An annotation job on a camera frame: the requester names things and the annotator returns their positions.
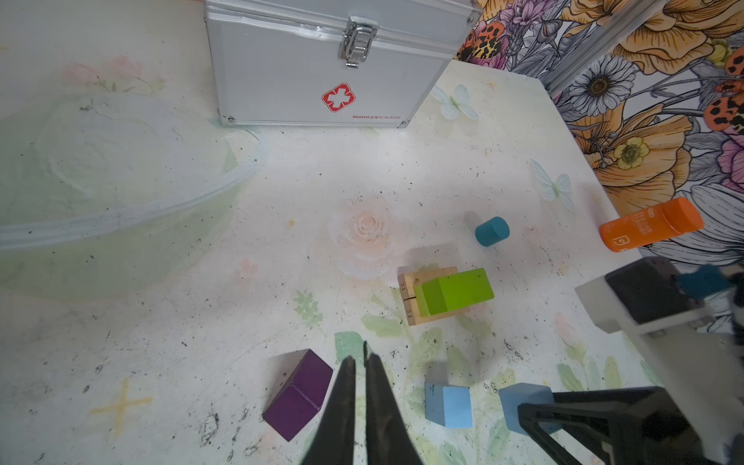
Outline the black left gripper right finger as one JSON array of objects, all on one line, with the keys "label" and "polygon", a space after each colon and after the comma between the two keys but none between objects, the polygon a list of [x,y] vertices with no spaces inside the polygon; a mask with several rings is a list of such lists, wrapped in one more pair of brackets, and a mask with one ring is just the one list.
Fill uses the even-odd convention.
[{"label": "black left gripper right finger", "polygon": [[395,401],[381,358],[364,343],[365,443],[370,465],[422,465]]}]

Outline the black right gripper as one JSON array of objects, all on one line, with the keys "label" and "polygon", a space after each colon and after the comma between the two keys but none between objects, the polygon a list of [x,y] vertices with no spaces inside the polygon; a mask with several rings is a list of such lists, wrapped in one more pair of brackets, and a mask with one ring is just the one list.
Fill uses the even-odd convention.
[{"label": "black right gripper", "polygon": [[663,383],[657,387],[556,393],[517,405],[522,430],[557,464],[579,460],[557,442],[557,426],[604,464],[649,464],[662,436],[668,394],[706,458],[743,461],[743,267],[682,272],[643,257],[577,287],[593,324],[623,332]]}]

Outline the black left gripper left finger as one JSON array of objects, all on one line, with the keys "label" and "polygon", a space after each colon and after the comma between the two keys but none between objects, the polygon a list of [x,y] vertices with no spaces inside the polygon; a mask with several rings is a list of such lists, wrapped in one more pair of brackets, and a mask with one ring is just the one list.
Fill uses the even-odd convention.
[{"label": "black left gripper left finger", "polygon": [[302,465],[350,465],[354,462],[356,360],[341,362],[331,396]]}]

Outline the long green block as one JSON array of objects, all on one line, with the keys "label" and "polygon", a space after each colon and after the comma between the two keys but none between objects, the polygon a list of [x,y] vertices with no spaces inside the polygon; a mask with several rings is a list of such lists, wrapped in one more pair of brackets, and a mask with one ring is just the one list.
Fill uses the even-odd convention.
[{"label": "long green block", "polygon": [[424,316],[469,308],[494,299],[485,269],[471,269],[416,286],[416,300]]}]

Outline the natural wood plank block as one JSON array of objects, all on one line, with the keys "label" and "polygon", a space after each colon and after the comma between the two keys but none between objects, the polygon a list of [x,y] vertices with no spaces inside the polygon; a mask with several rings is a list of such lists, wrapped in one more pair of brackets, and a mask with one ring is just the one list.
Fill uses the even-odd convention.
[{"label": "natural wood plank block", "polygon": [[403,300],[416,297],[416,286],[420,286],[434,279],[453,275],[457,273],[457,267],[445,267],[444,269],[426,269],[420,271],[406,272],[398,277],[399,289]]}]

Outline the purple wood block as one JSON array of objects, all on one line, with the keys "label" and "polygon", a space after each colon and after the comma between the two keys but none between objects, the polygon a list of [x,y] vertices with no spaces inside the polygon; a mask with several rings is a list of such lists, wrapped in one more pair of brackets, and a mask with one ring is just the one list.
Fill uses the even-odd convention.
[{"label": "purple wood block", "polygon": [[333,374],[311,349],[295,352],[291,360],[296,362],[294,370],[263,412],[263,420],[287,442],[319,414]]}]

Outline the teal cylinder block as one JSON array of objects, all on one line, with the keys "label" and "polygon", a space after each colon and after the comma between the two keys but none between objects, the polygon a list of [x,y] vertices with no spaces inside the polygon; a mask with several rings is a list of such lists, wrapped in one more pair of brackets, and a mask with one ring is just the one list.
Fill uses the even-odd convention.
[{"label": "teal cylinder block", "polygon": [[511,235],[508,223],[502,217],[493,217],[480,224],[475,230],[478,243],[484,247],[493,246]]}]

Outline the orange plastic cup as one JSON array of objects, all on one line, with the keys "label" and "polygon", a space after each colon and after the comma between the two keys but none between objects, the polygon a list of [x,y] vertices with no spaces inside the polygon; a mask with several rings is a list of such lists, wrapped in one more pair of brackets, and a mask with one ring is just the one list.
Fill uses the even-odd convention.
[{"label": "orange plastic cup", "polygon": [[678,238],[704,228],[698,209],[687,199],[659,203],[600,226],[600,237],[611,251],[619,253]]}]

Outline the silver first aid case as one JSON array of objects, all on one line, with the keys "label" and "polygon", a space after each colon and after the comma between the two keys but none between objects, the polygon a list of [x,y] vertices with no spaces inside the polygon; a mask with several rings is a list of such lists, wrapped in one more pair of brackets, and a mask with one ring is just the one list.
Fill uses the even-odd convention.
[{"label": "silver first aid case", "polygon": [[209,1],[221,122],[406,127],[481,14],[476,1]]}]

